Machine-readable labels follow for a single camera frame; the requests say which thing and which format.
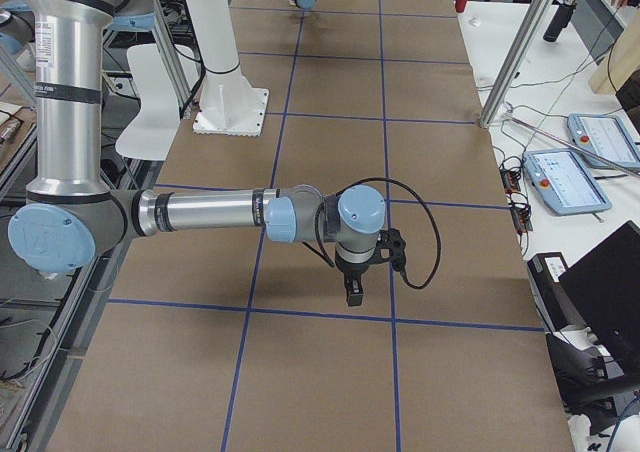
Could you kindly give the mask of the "brown paper table mat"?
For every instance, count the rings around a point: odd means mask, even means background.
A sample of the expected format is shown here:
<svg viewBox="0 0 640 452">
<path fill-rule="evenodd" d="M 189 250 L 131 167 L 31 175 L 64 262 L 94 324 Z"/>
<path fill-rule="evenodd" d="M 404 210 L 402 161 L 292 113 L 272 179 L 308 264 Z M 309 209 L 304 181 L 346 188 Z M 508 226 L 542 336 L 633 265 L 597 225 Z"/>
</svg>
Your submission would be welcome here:
<svg viewBox="0 0 640 452">
<path fill-rule="evenodd" d="M 178 132 L 162 192 L 364 177 L 385 188 L 410 289 L 259 230 L 138 239 L 51 451 L 568 451 L 572 447 L 451 0 L 233 0 L 257 138 Z"/>
</svg>

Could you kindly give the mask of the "black computer box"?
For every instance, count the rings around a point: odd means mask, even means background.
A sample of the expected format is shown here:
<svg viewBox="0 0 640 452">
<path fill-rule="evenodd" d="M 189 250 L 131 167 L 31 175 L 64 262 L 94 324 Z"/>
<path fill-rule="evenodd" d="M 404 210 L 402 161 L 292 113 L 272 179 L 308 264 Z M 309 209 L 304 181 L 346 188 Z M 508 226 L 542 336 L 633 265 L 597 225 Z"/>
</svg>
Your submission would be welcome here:
<svg viewBox="0 0 640 452">
<path fill-rule="evenodd" d="M 560 284 L 568 265 L 561 252 L 535 254 L 527 261 L 530 285 L 546 332 L 589 329 Z"/>
</svg>

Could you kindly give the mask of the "near teach pendant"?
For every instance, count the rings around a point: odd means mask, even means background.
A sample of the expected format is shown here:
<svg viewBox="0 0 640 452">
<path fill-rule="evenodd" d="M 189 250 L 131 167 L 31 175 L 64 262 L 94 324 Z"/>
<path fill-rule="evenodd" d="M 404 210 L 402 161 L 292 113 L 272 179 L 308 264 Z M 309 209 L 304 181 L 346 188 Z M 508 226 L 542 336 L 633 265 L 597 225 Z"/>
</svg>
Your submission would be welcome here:
<svg viewBox="0 0 640 452">
<path fill-rule="evenodd" d="M 612 203 L 582 159 L 568 148 L 523 154 L 528 180 L 555 215 L 605 212 Z"/>
</svg>

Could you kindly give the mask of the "teach pendant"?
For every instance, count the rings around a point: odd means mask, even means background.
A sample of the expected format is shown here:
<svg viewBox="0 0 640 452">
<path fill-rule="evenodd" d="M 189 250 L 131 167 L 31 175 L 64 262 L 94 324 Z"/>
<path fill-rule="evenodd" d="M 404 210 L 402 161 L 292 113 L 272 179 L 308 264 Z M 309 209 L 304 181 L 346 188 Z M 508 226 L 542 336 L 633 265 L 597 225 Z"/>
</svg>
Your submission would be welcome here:
<svg viewBox="0 0 640 452">
<path fill-rule="evenodd" d="M 555 215 L 605 212 L 612 203 L 582 159 L 568 148 L 523 154 L 528 180 Z"/>
<path fill-rule="evenodd" d="M 614 115 L 570 114 L 567 126 L 572 141 L 583 152 L 588 151 L 618 165 L 639 170 L 639 149 L 624 123 Z M 608 169 L 609 166 L 581 153 L 592 168 Z"/>
</svg>

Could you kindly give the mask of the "white chair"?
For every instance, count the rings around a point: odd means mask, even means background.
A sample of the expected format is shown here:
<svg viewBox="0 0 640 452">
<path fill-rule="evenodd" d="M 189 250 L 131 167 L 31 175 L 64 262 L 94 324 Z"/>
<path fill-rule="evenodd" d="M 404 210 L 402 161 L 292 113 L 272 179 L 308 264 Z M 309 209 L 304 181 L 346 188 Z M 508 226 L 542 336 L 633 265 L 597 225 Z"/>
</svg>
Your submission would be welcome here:
<svg viewBox="0 0 640 452">
<path fill-rule="evenodd" d="M 127 59 L 140 110 L 116 141 L 124 157 L 164 161 L 181 122 L 179 99 L 155 43 L 136 45 Z"/>
</svg>

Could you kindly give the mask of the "black laptop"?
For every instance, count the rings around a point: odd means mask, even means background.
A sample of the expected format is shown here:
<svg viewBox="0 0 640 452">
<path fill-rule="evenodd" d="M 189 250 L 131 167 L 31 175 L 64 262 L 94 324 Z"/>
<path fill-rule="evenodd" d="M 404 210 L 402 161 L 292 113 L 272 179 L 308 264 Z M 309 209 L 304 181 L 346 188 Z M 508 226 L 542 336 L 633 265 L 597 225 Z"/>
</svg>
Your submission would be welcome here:
<svg viewBox="0 0 640 452">
<path fill-rule="evenodd" d="M 639 226 L 629 220 L 561 276 L 587 326 L 626 373 L 639 370 Z"/>
</svg>

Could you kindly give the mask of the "far teach pendant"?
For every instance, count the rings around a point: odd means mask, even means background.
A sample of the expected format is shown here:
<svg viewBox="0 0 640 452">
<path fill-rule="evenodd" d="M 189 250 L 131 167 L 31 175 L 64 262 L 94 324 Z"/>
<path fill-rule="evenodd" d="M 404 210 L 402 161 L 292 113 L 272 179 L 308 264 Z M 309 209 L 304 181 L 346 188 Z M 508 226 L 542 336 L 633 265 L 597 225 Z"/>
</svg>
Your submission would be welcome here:
<svg viewBox="0 0 640 452">
<path fill-rule="evenodd" d="M 639 170 L 639 149 L 624 123 L 614 115 L 570 114 L 567 126 L 572 141 L 583 152 L 588 151 L 618 165 Z M 609 166 L 581 153 L 592 168 L 608 169 Z"/>
</svg>

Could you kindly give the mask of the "black water bottle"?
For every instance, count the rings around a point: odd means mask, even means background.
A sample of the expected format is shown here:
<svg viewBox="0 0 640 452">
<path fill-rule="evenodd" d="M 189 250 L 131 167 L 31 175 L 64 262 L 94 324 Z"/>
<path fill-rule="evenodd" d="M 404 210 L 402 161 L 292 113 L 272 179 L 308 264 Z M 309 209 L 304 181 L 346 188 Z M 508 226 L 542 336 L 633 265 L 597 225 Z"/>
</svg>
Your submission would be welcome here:
<svg viewBox="0 0 640 452">
<path fill-rule="evenodd" d="M 556 42 L 561 32 L 568 26 L 577 7 L 578 0 L 563 0 L 543 34 L 546 42 Z"/>
</svg>

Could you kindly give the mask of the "white column base plate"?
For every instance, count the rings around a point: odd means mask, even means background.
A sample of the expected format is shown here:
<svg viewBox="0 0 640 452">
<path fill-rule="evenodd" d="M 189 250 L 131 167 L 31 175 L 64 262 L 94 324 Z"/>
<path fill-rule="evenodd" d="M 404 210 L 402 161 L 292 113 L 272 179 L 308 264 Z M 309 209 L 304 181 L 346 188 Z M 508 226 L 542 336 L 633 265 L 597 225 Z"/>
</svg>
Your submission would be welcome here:
<svg viewBox="0 0 640 452">
<path fill-rule="evenodd" d="M 217 91 L 204 91 L 193 131 L 209 135 L 260 136 L 268 100 L 269 90 L 263 88 L 231 92 L 219 86 Z"/>
</svg>

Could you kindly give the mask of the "aluminium frame post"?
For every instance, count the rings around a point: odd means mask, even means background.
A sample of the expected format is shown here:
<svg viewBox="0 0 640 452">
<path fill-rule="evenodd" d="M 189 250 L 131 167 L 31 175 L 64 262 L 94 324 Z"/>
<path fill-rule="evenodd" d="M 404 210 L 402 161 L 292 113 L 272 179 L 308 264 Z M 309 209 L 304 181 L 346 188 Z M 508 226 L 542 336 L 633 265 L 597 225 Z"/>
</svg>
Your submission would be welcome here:
<svg viewBox="0 0 640 452">
<path fill-rule="evenodd" d="M 490 94 L 479 117 L 481 128 L 488 129 L 493 122 L 500 104 L 506 96 L 518 71 L 533 36 L 540 26 L 552 0 L 532 0 L 506 55 Z"/>
</svg>

